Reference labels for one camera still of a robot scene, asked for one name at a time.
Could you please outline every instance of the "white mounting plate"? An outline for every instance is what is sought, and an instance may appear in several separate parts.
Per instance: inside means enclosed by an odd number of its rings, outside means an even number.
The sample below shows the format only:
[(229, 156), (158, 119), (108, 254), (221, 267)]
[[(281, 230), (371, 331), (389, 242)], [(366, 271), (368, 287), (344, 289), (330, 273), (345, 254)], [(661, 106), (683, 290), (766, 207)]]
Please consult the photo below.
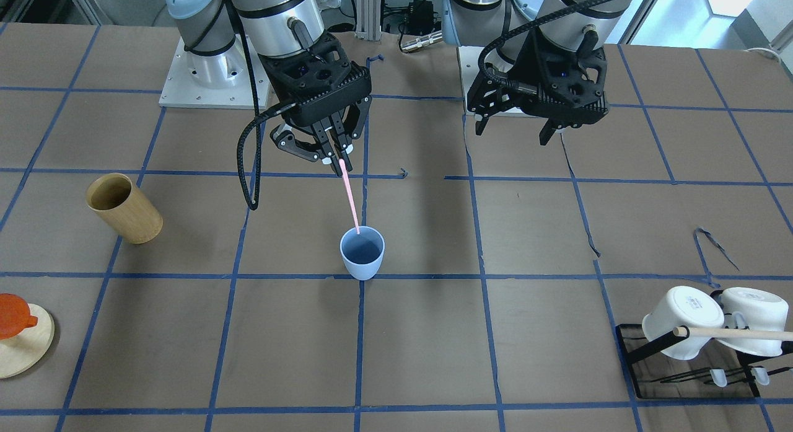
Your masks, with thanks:
[[(269, 93), (269, 79), (264, 73), (264, 67), (256, 57), (256, 51), (248, 43), (250, 54), (253, 56), (253, 71), (256, 78), (256, 90), (258, 91), (258, 104), (267, 104)], [(215, 90), (202, 87), (193, 79), (190, 74), (190, 66), (187, 65), (185, 56), (185, 44), (179, 39), (176, 45), (176, 53), (170, 62), (168, 76), (165, 84), (162, 85), (162, 94), (159, 96), (161, 107), (178, 108), (232, 108), (241, 110), (253, 109), (253, 98), (250, 96), (250, 80), (247, 78), (247, 71), (234, 87)]]
[[(479, 73), (479, 68), (476, 67), (476, 60), (479, 60), (479, 54), (482, 52), (480, 46), (459, 46), (458, 47), (458, 60), (460, 62), (460, 80), (462, 81), (462, 95), (465, 99), (465, 113), (473, 115), (468, 111), (468, 90), (473, 85), (473, 80), (476, 79), (476, 73)], [(512, 108), (504, 113), (498, 113), (495, 116), (522, 116), (524, 118), (533, 118), (534, 116), (526, 115), (523, 111)]]

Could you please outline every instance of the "white cup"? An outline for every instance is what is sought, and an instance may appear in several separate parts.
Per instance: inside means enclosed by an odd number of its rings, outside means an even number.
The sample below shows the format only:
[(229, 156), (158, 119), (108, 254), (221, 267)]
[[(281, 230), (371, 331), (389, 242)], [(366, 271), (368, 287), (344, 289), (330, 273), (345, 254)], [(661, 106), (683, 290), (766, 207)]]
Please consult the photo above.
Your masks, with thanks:
[[(721, 328), (724, 313), (719, 303), (708, 294), (691, 287), (674, 287), (658, 302), (655, 309), (642, 319), (642, 330), (648, 341), (660, 338), (675, 327)], [(710, 338), (688, 338), (662, 350), (669, 358), (688, 361)]]
[[(748, 327), (750, 330), (784, 331), (787, 322), (787, 302), (776, 294), (753, 288), (727, 288), (722, 293), (725, 325), (730, 328)], [(716, 339), (722, 344), (755, 356), (779, 356), (782, 341), (770, 339)]]

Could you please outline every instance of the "wooden rack handle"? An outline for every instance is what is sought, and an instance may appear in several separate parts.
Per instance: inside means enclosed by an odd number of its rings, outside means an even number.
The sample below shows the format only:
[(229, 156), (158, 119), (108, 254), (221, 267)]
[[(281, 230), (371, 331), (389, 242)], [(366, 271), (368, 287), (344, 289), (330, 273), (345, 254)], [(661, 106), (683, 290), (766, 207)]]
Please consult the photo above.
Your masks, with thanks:
[(742, 338), (770, 339), (771, 341), (793, 341), (790, 331), (734, 330), (734, 328), (675, 327), (672, 332), (678, 338)]

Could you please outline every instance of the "light blue plastic cup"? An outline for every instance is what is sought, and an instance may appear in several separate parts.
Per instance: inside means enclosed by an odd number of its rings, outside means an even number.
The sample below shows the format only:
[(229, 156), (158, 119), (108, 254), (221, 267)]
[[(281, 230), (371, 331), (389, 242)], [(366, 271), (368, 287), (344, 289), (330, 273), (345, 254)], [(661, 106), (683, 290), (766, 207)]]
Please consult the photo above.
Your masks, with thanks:
[(345, 232), (339, 249), (349, 274), (358, 280), (369, 280), (383, 263), (385, 240), (376, 229), (361, 226), (360, 234), (355, 232), (355, 228)]

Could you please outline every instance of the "silver cable connector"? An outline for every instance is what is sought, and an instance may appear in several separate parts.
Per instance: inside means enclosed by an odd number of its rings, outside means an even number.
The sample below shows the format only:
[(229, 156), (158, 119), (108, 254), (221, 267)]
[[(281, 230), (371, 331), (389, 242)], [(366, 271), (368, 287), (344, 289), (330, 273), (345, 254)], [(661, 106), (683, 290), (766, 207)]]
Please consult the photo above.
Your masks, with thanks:
[(402, 51), (405, 53), (412, 53), (413, 51), (417, 51), (420, 48), (424, 48), (425, 46), (432, 45), (433, 43), (438, 43), (440, 40), (444, 39), (444, 31), (435, 31), (434, 33), (429, 33), (427, 35), (422, 35), (421, 37), (416, 37), (414, 40), (410, 40), (410, 42), (404, 42), (401, 47)]

